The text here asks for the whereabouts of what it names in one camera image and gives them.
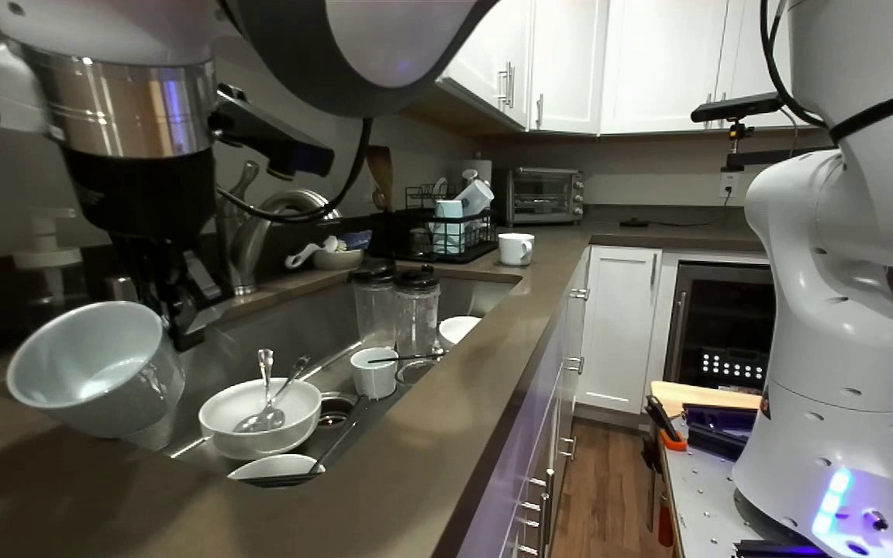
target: gray countertop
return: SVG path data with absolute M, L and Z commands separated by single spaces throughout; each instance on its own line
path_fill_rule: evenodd
M 504 410 L 516 399 L 588 243 L 758 251 L 744 228 L 534 228 L 529 269 L 494 253 L 446 274 L 516 275 L 512 294 L 427 373 L 341 469 L 262 492 L 128 442 L 89 440 L 0 393 L 0 556 L 433 556 Z M 295 281 L 332 281 L 302 274 Z

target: wooden floor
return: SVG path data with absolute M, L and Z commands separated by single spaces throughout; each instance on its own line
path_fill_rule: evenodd
M 574 422 L 556 558 L 670 558 L 648 529 L 648 469 L 641 437 Z

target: metal spoon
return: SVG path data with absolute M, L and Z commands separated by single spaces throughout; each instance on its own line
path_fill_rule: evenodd
M 275 393 L 283 393 L 290 378 L 283 386 L 283 391 L 274 393 L 268 391 L 274 352 L 259 348 L 257 362 L 259 362 L 259 378 L 262 378 L 262 406 L 259 406 L 259 414 L 243 418 L 233 430 L 266 430 L 266 428 L 285 426 L 285 414 L 275 406 Z

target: white wall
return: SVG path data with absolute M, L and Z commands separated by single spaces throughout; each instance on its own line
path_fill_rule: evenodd
M 298 177 L 298 187 L 314 187 L 324 194 L 337 192 L 348 177 L 348 163 L 357 147 L 358 120 L 322 114 L 287 91 L 283 91 L 259 59 L 236 37 L 216 42 L 216 77 L 238 85 L 253 107 L 275 114 L 287 128 L 335 149 L 335 169 L 328 177 Z M 378 118 L 372 147 L 391 147 L 398 187 L 427 182 L 446 173 L 451 157 L 466 157 L 473 147 L 466 136 L 444 132 L 411 118 Z M 245 149 L 216 147 L 216 180 L 228 187 L 238 177 L 245 157 L 257 157 Z M 262 200 L 285 182 L 259 177 L 250 200 Z M 361 169 L 343 210 L 368 210 L 372 177 Z M 23 222 L 30 209 L 77 205 L 59 149 L 42 136 L 20 136 L 0 130 L 0 253 L 11 253 L 28 243 Z M 61 228 L 61 239 L 70 246 L 104 246 L 109 239 L 86 220 Z
M 794 140 L 790 132 L 758 132 L 744 140 L 744 152 L 808 144 L 814 144 L 814 136 Z M 496 144 L 490 154 L 498 163 L 578 169 L 587 177 L 587 205 L 723 209 L 719 169 L 728 149 L 723 132 L 601 140 L 524 136 Z M 758 169 L 747 169 L 740 182 L 751 182 L 755 173 Z

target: sink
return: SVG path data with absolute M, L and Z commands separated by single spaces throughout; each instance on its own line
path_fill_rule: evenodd
M 446 316 L 483 316 L 512 293 L 513 280 L 444 280 L 440 275 L 440 320 Z M 253 312 L 221 320 L 203 331 L 203 343 L 183 353 L 186 393 L 173 415 L 137 437 L 140 446 L 166 460 L 203 469 L 212 475 L 228 475 L 243 462 L 221 460 L 197 428 L 197 406 L 222 391 L 257 378 L 257 348 L 274 348 L 275 374 L 287 374 L 300 356 L 309 361 L 302 382 L 322 391 L 320 428 L 295 454 L 324 455 L 324 472 L 337 469 L 337 460 L 358 440 L 381 415 L 423 378 L 436 361 L 405 362 L 401 388 L 384 399 L 361 399 L 353 391 L 350 353 L 364 348 L 357 339 L 357 312 L 350 285 L 328 285 L 306 293 Z

